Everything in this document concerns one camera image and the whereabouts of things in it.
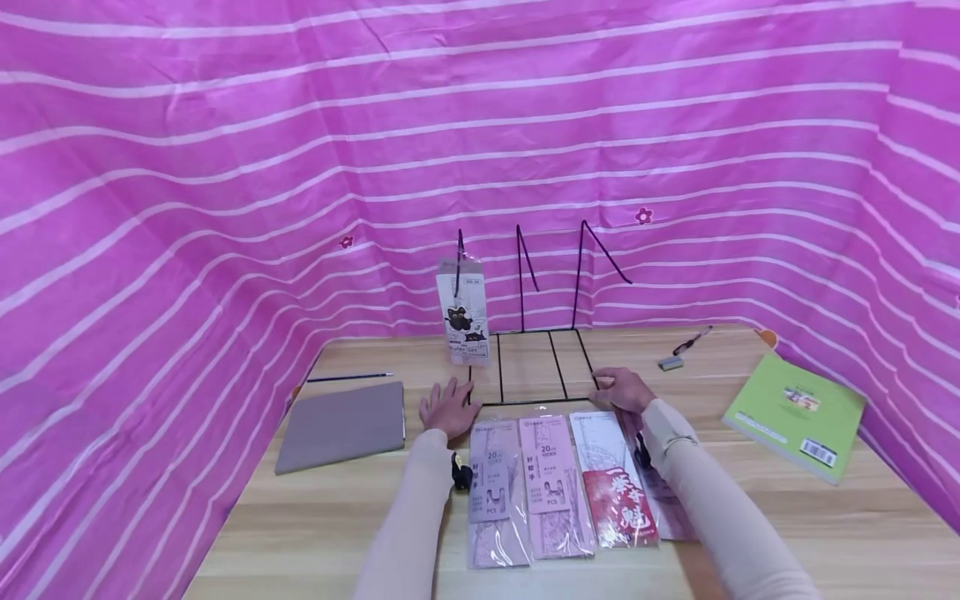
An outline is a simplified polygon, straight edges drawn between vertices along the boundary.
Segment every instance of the pencil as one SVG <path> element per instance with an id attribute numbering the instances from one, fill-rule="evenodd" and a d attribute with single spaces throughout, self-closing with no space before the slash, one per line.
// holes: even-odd
<path id="1" fill-rule="evenodd" d="M 391 371 L 387 372 L 368 372 L 362 375 L 340 375 L 336 377 L 315 377 L 313 379 L 307 379 L 307 383 L 318 383 L 320 381 L 346 381 L 347 379 L 367 379 L 370 377 L 393 377 L 394 373 Z"/>

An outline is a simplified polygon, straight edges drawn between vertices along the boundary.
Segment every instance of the wooden tabletop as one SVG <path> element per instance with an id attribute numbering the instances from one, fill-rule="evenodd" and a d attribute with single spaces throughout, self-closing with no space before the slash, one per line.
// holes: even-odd
<path id="1" fill-rule="evenodd" d="M 762 355 L 771 351 L 748 328 L 719 326 L 684 355 L 685 366 L 661 372 L 656 362 L 696 328 L 582 332 L 593 367 L 628 367 L 696 428 L 703 445 L 777 528 L 826 598 L 948 598 L 960 589 L 960 540 L 861 441 L 838 488 L 786 462 L 720 422 Z M 593 387 L 574 332 L 503 336 L 504 397 L 563 397 L 550 338 L 567 393 Z M 473 370 L 474 401 L 499 402 L 496 340 L 491 369 Z M 403 382 L 407 442 L 422 430 L 420 397 L 434 382 L 466 367 L 449 364 L 441 338 L 355 340 L 331 344 L 311 377 L 392 371 L 390 379 L 307 384 L 301 397 Z M 533 406 L 487 407 L 519 417 Z M 557 412 L 590 410 L 587 402 L 551 404 Z M 284 422 L 187 591 L 188 598 L 349 598 L 367 548 L 399 485 L 406 449 L 274 475 Z M 466 449 L 467 440 L 458 446 Z M 539 561 L 531 568 L 467 569 L 467 499 L 447 504 L 435 597 L 696 598 L 724 596 L 700 544 L 601 549 L 593 560 Z"/>

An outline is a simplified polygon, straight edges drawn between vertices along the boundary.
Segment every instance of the black cat figure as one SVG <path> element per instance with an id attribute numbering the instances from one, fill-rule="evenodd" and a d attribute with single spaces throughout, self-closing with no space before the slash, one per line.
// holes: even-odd
<path id="1" fill-rule="evenodd" d="M 473 323 L 473 319 L 467 318 L 466 308 L 463 306 L 456 310 L 447 308 L 446 314 L 450 316 L 446 321 L 450 323 L 450 327 L 452 327 L 454 331 L 470 331 L 470 324 Z"/>

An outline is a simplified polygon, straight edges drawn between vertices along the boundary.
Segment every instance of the product packaging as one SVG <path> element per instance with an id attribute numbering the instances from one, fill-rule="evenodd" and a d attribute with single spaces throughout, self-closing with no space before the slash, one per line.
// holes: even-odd
<path id="1" fill-rule="evenodd" d="M 530 564 L 531 543 L 515 420 L 488 420 L 470 432 L 468 566 Z"/>
<path id="2" fill-rule="evenodd" d="M 603 548 L 633 548 L 660 542 L 631 450 L 616 414 L 570 415 L 570 428 L 584 472 L 593 527 Z"/>
<path id="3" fill-rule="evenodd" d="M 657 470 L 650 465 L 644 465 L 640 460 L 640 440 L 643 430 L 643 419 L 634 413 L 622 413 L 624 430 L 627 433 L 627 446 L 634 457 L 640 483 L 647 492 L 647 502 L 650 512 L 657 525 L 657 531 L 662 540 L 696 541 L 697 534 L 693 531 L 690 518 L 680 504 L 680 499 L 670 486 L 667 485 Z"/>
<path id="4" fill-rule="evenodd" d="M 437 289 L 450 362 L 489 367 L 490 325 L 483 264 L 466 253 L 460 260 L 442 260 L 437 271 Z"/>
<path id="5" fill-rule="evenodd" d="M 597 541 L 566 418 L 537 416 L 519 423 L 534 558 L 593 556 Z"/>

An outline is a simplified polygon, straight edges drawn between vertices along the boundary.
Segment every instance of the gray notebook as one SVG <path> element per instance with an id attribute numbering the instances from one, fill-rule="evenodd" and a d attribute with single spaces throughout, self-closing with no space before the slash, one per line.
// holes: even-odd
<path id="1" fill-rule="evenodd" d="M 338 392 L 294 404 L 274 472 L 329 465 L 403 448 L 403 383 Z"/>

